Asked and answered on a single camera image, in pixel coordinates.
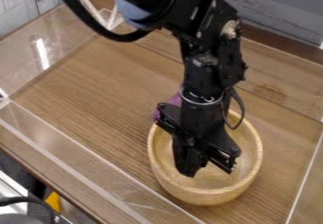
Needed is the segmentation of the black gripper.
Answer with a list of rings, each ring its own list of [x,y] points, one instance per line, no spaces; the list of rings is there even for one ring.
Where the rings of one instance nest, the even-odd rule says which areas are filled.
[[[231,174],[242,149],[226,129],[228,109],[223,102],[183,99],[180,106],[162,102],[156,109],[160,112],[156,124],[174,138],[178,172],[192,178],[210,161]]]

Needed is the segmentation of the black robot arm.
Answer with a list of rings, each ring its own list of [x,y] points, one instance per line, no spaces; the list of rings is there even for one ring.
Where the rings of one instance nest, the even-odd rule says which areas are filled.
[[[230,103],[243,100],[235,85],[244,80],[242,20],[226,0],[115,0],[124,20],[135,27],[127,34],[107,29],[82,5],[63,0],[84,24],[110,40],[130,43],[156,29],[178,38],[184,78],[180,102],[160,103],[158,126],[172,138],[178,172],[194,177],[207,164],[231,173],[242,149],[227,131],[240,125],[228,121]]]

